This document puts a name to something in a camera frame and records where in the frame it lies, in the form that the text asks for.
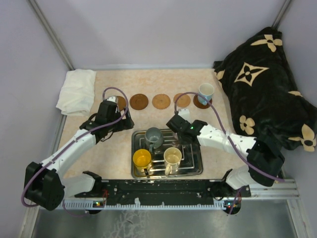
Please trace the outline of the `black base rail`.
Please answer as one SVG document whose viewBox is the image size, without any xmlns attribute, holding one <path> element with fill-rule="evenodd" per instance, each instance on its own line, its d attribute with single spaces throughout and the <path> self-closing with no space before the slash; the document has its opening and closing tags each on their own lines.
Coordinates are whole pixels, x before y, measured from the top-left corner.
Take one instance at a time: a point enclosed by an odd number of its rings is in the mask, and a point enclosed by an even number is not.
<svg viewBox="0 0 317 238">
<path fill-rule="evenodd" d="M 208 179 L 158 179 L 123 180 L 110 179 L 98 183 L 92 191 L 75 195 L 76 198 L 100 198 L 95 207 L 207 207 L 231 197 L 240 203 L 243 197 L 250 197 L 248 186 L 232 189 L 225 182 Z"/>
</svg>

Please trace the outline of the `grey mug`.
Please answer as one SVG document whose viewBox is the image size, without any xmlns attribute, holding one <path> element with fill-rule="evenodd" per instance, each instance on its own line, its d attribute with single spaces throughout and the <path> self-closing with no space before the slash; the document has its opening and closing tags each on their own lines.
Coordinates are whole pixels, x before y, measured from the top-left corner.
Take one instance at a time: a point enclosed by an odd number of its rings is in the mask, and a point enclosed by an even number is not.
<svg viewBox="0 0 317 238">
<path fill-rule="evenodd" d="M 146 146 L 152 153 L 155 149 L 161 147 L 164 142 L 163 133 L 156 127 L 149 128 L 145 133 Z"/>
</svg>

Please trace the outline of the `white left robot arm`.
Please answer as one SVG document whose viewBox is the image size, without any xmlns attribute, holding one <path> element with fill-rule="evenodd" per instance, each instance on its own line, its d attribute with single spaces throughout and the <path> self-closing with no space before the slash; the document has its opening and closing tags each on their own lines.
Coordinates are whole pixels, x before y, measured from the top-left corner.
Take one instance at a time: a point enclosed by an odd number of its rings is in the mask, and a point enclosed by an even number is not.
<svg viewBox="0 0 317 238">
<path fill-rule="evenodd" d="M 33 206 L 52 211 L 64 199 L 80 193 L 99 196 L 103 191 L 101 176 L 90 171 L 72 178 L 64 178 L 64 175 L 86 151 L 100 141 L 104 142 L 108 134 L 133 127 L 128 107 L 121 113 L 115 97 L 102 101 L 98 112 L 82 123 L 63 147 L 42 162 L 31 162 L 27 166 L 22 204 L 25 205 L 25 199 L 29 199 Z"/>
</svg>

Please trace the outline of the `dark brown wooden coaster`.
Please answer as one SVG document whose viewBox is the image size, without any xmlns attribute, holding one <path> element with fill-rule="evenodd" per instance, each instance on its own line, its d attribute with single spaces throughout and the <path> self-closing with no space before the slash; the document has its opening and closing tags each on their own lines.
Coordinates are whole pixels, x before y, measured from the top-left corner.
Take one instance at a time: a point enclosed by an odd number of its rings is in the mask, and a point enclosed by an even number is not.
<svg viewBox="0 0 317 238">
<path fill-rule="evenodd" d="M 203 102 L 205 102 L 206 104 L 203 105 L 199 99 L 202 99 Z M 209 102 L 207 103 L 206 99 L 204 99 L 202 96 L 198 96 L 198 95 L 195 95 L 194 96 L 194 99 L 193 99 L 193 103 L 194 105 L 199 108 L 199 109 L 207 109 L 210 107 L 210 105 L 212 104 L 212 99 L 209 100 Z"/>
</svg>

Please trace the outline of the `reddish brown wooden coaster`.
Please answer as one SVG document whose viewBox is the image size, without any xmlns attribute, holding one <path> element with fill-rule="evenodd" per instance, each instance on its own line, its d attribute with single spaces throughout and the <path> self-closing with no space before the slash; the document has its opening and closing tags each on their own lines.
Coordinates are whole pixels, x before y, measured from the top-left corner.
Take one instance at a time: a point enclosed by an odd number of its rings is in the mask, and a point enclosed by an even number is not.
<svg viewBox="0 0 317 238">
<path fill-rule="evenodd" d="M 135 94 L 130 98 L 130 106 L 135 110 L 143 110 L 148 106 L 148 97 L 144 94 Z"/>
</svg>

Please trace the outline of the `yellow mug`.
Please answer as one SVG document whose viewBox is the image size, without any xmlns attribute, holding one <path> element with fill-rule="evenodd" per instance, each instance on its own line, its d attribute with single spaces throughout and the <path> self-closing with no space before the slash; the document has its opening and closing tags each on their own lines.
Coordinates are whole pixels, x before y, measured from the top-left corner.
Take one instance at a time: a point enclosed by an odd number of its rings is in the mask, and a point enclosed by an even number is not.
<svg viewBox="0 0 317 238">
<path fill-rule="evenodd" d="M 149 170 L 152 167 L 151 153 L 146 149 L 137 150 L 132 157 L 134 167 L 143 172 L 146 176 L 149 175 Z"/>
</svg>

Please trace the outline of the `cream mug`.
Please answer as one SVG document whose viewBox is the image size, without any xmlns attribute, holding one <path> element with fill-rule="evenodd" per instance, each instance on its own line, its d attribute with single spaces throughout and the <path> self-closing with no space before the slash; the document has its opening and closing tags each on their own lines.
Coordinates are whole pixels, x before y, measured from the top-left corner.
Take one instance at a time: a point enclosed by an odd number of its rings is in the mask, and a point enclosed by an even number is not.
<svg viewBox="0 0 317 238">
<path fill-rule="evenodd" d="M 164 165 L 165 165 L 165 175 L 169 175 L 178 170 L 182 154 L 178 148 L 170 147 L 165 150 L 163 154 Z"/>
</svg>

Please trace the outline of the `light woven coaster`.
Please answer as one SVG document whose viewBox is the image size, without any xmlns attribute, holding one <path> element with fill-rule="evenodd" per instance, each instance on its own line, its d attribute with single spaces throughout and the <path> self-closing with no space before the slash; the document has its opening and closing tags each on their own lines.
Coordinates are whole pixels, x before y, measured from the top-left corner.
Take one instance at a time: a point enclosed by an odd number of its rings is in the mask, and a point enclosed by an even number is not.
<svg viewBox="0 0 317 238">
<path fill-rule="evenodd" d="M 174 103 L 176 102 L 176 99 L 181 95 L 182 93 L 178 93 L 174 96 L 173 101 Z M 185 108 L 187 106 L 189 106 L 191 103 L 191 99 L 188 95 L 184 95 L 181 96 L 178 100 L 177 100 L 177 106 L 181 107 L 181 108 Z"/>
</svg>

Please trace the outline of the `white and blue mug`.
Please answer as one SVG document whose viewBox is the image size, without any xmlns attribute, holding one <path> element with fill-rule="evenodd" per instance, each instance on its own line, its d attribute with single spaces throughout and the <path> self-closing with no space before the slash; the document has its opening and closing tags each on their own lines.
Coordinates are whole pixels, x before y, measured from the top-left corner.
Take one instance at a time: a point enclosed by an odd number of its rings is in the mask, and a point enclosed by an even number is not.
<svg viewBox="0 0 317 238">
<path fill-rule="evenodd" d="M 207 102 L 209 102 L 210 99 L 212 99 L 212 96 L 214 94 L 214 87 L 209 83 L 203 83 L 199 86 L 199 96 L 202 96 L 204 99 L 206 99 Z M 206 103 L 202 101 L 202 99 L 199 99 L 199 101 L 205 105 Z"/>
</svg>

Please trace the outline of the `black floral blanket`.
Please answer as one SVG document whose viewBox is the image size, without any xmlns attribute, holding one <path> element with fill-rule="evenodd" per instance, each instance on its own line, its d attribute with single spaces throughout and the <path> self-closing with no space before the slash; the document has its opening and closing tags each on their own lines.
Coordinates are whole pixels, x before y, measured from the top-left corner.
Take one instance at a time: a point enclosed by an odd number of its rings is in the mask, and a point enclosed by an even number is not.
<svg viewBox="0 0 317 238">
<path fill-rule="evenodd" d="M 280 31 L 264 28 L 215 61 L 213 69 L 237 134 L 266 135 L 287 150 L 315 151 L 317 109 L 296 85 Z"/>
</svg>

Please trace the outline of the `tan woven coaster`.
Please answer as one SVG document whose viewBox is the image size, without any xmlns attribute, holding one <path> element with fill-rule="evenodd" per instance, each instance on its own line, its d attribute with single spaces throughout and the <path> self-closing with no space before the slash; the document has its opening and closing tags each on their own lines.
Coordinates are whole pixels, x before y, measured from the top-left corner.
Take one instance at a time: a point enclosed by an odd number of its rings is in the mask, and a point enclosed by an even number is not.
<svg viewBox="0 0 317 238">
<path fill-rule="evenodd" d="M 152 99 L 152 105 L 159 110 L 164 110 L 170 106 L 171 100 L 166 94 L 157 94 Z"/>
</svg>

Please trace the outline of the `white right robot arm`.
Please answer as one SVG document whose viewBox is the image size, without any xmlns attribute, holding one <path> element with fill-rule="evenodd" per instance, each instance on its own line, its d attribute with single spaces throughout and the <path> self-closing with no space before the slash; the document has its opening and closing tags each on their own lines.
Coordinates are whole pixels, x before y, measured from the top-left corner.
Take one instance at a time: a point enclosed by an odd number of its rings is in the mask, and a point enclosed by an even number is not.
<svg viewBox="0 0 317 238">
<path fill-rule="evenodd" d="M 189 123 L 178 114 L 166 125 L 182 144 L 198 143 L 200 146 L 217 148 L 237 155 L 245 163 L 225 176 L 221 190 L 227 196 L 233 196 L 247 185 L 271 187 L 276 181 L 285 182 L 285 179 L 278 177 L 285 158 L 268 136 L 249 137 L 223 132 L 201 120 Z"/>
</svg>

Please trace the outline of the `white folded cloth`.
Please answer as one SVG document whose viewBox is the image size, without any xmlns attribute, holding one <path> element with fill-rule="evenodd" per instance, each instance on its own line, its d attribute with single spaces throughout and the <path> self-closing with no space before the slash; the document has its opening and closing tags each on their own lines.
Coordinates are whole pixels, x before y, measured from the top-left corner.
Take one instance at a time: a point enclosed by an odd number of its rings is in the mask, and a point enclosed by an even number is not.
<svg viewBox="0 0 317 238">
<path fill-rule="evenodd" d="M 76 69 L 68 71 L 60 90 L 56 108 L 66 116 L 89 116 L 95 97 L 96 72 Z"/>
</svg>

